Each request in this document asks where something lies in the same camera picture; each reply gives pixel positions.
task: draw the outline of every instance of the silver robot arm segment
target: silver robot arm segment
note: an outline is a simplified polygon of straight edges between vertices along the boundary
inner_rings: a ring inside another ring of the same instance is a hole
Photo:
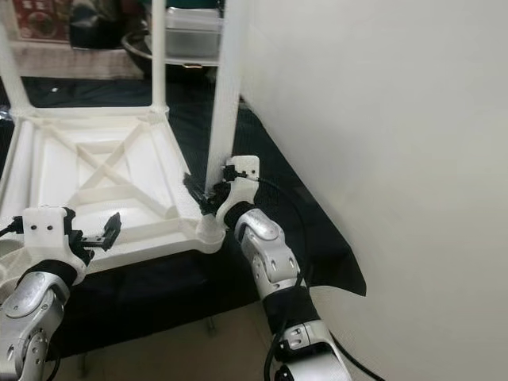
[[[74,216],[68,208],[28,208],[4,229],[24,234],[25,251],[40,261],[0,307],[0,381],[42,379],[49,341],[64,318],[71,287],[85,277],[91,248],[111,248],[120,233],[119,214],[100,237],[72,230]]]
[[[234,230],[251,264],[272,334],[286,324],[275,351],[275,358],[283,363],[275,381],[351,381],[309,289],[304,282],[296,287],[301,269],[286,245],[284,231],[253,205],[258,182],[252,175],[256,179],[259,175],[259,160],[253,157],[235,156],[226,163],[230,192],[217,219]]]

